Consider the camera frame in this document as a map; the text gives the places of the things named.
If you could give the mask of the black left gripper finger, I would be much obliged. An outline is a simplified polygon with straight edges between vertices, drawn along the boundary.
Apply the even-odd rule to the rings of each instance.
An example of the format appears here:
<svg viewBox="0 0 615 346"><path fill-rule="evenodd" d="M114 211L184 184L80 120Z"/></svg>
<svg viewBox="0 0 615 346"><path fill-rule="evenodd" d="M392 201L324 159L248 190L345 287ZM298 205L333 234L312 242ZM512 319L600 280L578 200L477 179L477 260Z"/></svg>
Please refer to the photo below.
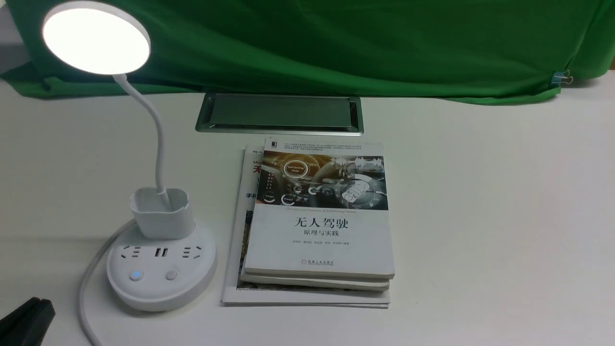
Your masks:
<svg viewBox="0 0 615 346"><path fill-rule="evenodd" d="M56 312L48 299L33 297L0 321L2 346L40 346Z"/></svg>

